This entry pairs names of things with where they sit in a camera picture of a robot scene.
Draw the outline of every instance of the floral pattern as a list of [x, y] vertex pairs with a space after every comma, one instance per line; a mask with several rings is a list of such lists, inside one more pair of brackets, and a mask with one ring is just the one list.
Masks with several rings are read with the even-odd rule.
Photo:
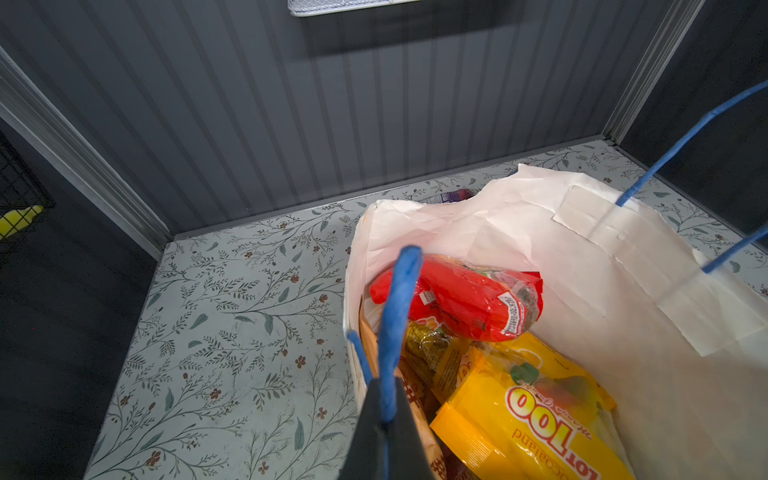
[[[336, 478], [357, 416], [341, 331], [357, 220], [378, 199], [479, 190], [521, 162], [618, 190], [644, 172], [592, 141], [170, 243], [85, 478]], [[637, 197], [707, 255], [740, 240], [658, 180]], [[730, 269], [768, 297], [762, 250]]]

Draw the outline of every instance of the food package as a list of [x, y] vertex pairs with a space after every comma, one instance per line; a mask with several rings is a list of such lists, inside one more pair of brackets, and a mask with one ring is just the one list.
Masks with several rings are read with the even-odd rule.
[[409, 322], [402, 358], [441, 404], [456, 387], [456, 376], [471, 341]]
[[[389, 295], [392, 269], [371, 284], [371, 299]], [[482, 342], [517, 338], [541, 315], [543, 283], [538, 273], [471, 266], [442, 255], [426, 255], [409, 318], [438, 323], [446, 332]]]
[[457, 381], [431, 427], [482, 480], [634, 477], [613, 399], [530, 333], [473, 346]]

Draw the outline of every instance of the metal frame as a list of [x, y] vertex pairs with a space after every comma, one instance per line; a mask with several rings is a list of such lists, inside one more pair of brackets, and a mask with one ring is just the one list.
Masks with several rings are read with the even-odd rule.
[[348, 12], [350, 10], [360, 10], [362, 8], [383, 7], [385, 5], [397, 5], [399, 3], [417, 2], [418, 0], [359, 0], [357, 2], [350, 2], [348, 5], [337, 5], [333, 7], [317, 8], [314, 10], [299, 10], [296, 8], [297, 0], [288, 0], [288, 10], [294, 17], [314, 17], [317, 15], [325, 15], [329, 13]]
[[0, 117], [152, 257], [170, 240], [165, 223], [0, 47]]
[[603, 134], [620, 144], [706, 0], [674, 0], [624, 89]]

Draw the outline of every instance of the white paper bag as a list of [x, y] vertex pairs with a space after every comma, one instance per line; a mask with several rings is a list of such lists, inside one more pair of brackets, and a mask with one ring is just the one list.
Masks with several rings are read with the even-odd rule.
[[[531, 330], [608, 390], [638, 478], [768, 478], [768, 303], [660, 214], [585, 174], [520, 165], [456, 204], [379, 200], [360, 220], [343, 325], [405, 245], [538, 271]], [[359, 405], [365, 383], [351, 345]]]

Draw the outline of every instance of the yellow snack bag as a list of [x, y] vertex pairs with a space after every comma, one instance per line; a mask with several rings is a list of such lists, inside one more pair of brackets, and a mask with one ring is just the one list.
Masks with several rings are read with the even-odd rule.
[[482, 480], [633, 478], [613, 399], [535, 337], [472, 347], [458, 382], [431, 427]]
[[456, 388], [456, 374], [471, 340], [408, 322], [402, 358], [443, 403]]

